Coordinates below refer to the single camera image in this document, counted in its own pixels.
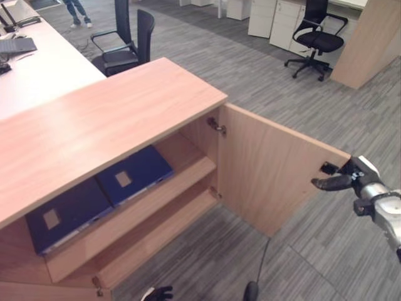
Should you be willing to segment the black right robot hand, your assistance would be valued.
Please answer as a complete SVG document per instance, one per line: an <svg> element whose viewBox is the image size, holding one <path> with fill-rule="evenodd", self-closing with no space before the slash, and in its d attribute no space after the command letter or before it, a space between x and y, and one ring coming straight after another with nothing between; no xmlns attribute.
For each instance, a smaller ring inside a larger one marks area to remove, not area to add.
<svg viewBox="0 0 401 301"><path fill-rule="evenodd" d="M313 178L311 183L322 191L342 191L352 188L358 198L373 197L385 191L385 185L376 167L363 156L351 156L342 167L326 161L320 167L320 171L329 177Z"/></svg>

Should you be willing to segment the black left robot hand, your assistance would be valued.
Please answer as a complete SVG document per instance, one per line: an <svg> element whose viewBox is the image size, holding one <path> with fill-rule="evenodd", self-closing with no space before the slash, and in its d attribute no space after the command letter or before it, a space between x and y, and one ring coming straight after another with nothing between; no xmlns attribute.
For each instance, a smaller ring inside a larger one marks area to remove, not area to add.
<svg viewBox="0 0 401 301"><path fill-rule="evenodd" d="M172 293L173 286L165 287L150 287L142 296L141 301L166 301L172 300L174 295Z"/></svg>

